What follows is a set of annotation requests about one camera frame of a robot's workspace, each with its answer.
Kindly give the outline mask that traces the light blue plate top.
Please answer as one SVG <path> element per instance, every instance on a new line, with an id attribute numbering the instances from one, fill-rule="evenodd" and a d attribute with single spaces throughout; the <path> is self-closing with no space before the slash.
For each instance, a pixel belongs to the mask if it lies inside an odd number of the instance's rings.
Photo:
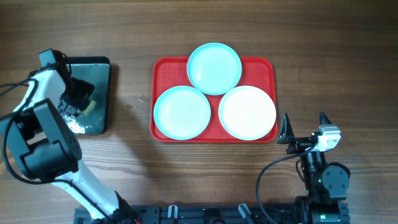
<path id="1" fill-rule="evenodd" d="M 229 46 L 212 42 L 196 48 L 188 58 L 190 83 L 206 95 L 222 95 L 241 79 L 242 62 Z"/>

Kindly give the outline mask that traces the light blue plate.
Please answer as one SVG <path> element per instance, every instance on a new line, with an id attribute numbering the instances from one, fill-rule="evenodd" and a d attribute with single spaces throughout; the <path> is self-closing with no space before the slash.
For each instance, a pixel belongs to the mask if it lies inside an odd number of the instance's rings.
<path id="1" fill-rule="evenodd" d="M 206 95 L 222 95 L 241 79 L 242 62 L 229 46 L 212 42 L 196 48 L 188 58 L 190 83 Z"/>
<path id="2" fill-rule="evenodd" d="M 159 131 L 170 139 L 185 141 L 199 136 L 211 118 L 210 103 L 194 87 L 175 86 L 155 102 L 153 119 Z"/>

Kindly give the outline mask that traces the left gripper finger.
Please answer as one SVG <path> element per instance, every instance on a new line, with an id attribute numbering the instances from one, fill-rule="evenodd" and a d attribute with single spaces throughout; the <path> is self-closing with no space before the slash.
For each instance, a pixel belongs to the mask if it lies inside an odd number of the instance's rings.
<path id="1" fill-rule="evenodd" d="M 89 97 L 93 93 L 95 87 L 92 84 L 77 78 L 73 78 L 73 83 L 75 85 L 73 106 L 78 109 L 87 109 L 88 105 L 91 103 Z"/>
<path id="2" fill-rule="evenodd" d="M 65 101 L 59 102 L 58 111 L 67 118 L 77 118 L 81 115 L 81 111 L 78 108 L 69 105 Z"/>

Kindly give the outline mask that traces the white plate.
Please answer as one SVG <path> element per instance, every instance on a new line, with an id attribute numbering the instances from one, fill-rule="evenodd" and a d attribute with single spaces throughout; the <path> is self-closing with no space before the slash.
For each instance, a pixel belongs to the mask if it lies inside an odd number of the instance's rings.
<path id="1" fill-rule="evenodd" d="M 218 116 L 228 134 L 243 141 L 254 141 L 271 132 L 276 123 L 276 107 L 265 91 L 244 85 L 222 97 Z"/>

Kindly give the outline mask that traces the green yellow sponge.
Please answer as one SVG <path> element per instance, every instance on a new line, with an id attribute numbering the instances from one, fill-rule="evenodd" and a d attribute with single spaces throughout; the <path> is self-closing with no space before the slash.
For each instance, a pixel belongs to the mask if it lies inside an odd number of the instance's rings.
<path id="1" fill-rule="evenodd" d="M 83 116 L 90 114 L 95 109 L 95 106 L 96 106 L 96 101 L 91 100 L 88 106 L 81 112 L 81 114 Z"/>

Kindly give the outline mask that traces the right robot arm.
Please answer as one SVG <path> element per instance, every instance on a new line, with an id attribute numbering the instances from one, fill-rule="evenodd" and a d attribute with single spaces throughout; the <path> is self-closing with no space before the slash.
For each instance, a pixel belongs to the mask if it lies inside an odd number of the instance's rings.
<path id="1" fill-rule="evenodd" d="M 351 172 L 339 162 L 327 163 L 325 153 L 341 140 L 341 130 L 320 113 L 320 125 L 309 137 L 296 138 L 287 114 L 284 115 L 278 143 L 286 144 L 288 155 L 297 156 L 297 169 L 306 196 L 297 197 L 294 220 L 297 223 L 349 223 L 346 200 Z"/>

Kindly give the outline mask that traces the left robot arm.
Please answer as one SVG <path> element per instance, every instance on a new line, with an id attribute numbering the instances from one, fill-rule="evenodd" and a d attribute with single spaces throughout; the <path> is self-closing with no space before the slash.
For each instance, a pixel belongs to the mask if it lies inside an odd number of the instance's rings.
<path id="1" fill-rule="evenodd" d="M 40 68 L 20 85 L 21 103 L 1 118 L 2 159 L 29 185 L 57 186 L 86 208 L 92 223 L 139 223 L 137 212 L 85 165 L 65 117 L 107 122 L 111 63 L 107 57 L 68 57 L 47 49 Z"/>

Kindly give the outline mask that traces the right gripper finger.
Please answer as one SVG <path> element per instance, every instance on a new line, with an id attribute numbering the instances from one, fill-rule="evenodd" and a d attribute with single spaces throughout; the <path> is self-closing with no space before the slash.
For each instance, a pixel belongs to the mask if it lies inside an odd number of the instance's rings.
<path id="1" fill-rule="evenodd" d="M 320 112 L 319 120 L 320 120 L 320 125 L 332 124 L 332 122 L 328 119 L 328 117 L 326 116 L 326 114 L 323 111 Z"/>
<path id="2" fill-rule="evenodd" d="M 292 144 L 295 142 L 294 132 L 288 114 L 284 114 L 282 126 L 279 132 L 278 144 Z"/>

